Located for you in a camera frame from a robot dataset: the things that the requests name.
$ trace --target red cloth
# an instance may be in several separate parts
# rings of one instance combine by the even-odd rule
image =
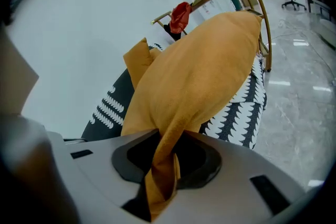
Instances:
[[[191,5],[187,2],[182,2],[173,9],[172,19],[169,22],[171,33],[179,34],[186,28],[191,11]]]

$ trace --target marble floor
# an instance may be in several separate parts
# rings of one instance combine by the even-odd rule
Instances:
[[[314,15],[282,10],[279,0],[264,3],[273,56],[255,151],[309,189],[310,180],[325,180],[335,160],[336,52],[314,33]],[[262,34],[265,39],[265,27]]]

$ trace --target patterned cushion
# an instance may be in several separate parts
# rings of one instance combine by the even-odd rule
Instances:
[[[150,46],[154,47],[163,50],[158,44]],[[262,111],[267,103],[262,60],[262,57],[256,56],[251,73],[242,87],[221,111],[202,124],[200,133],[254,148]],[[133,94],[134,88],[126,69],[97,106],[82,138],[97,141],[120,136]]]

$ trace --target wooden stand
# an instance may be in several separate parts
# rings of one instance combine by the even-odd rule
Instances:
[[[201,0],[200,2],[198,2],[196,5],[192,6],[192,12],[195,11],[196,9],[198,9],[199,7],[201,7],[202,5],[206,4],[207,2],[209,2],[210,0]],[[258,0],[259,1],[259,5],[261,7],[261,13],[258,13],[257,11],[254,10],[252,4],[251,4],[251,0],[247,0],[249,5],[250,5],[250,9],[248,9],[248,12],[254,13],[255,15],[259,16],[260,18],[265,20],[265,25],[266,25],[266,31],[267,31],[267,40],[268,40],[268,48],[265,46],[265,44],[263,43],[263,38],[261,36],[259,36],[259,49],[261,54],[266,57],[266,71],[270,72],[272,69],[272,40],[271,40],[271,33],[270,33],[270,29],[269,29],[269,22],[268,22],[268,17],[267,17],[267,13],[265,10],[265,6],[263,3],[263,0]],[[163,24],[160,22],[160,20],[166,16],[170,16],[171,17],[171,12],[166,12],[165,14],[162,14],[161,16],[159,16],[158,18],[154,19],[151,21],[151,24],[155,24],[158,23],[163,27]]]

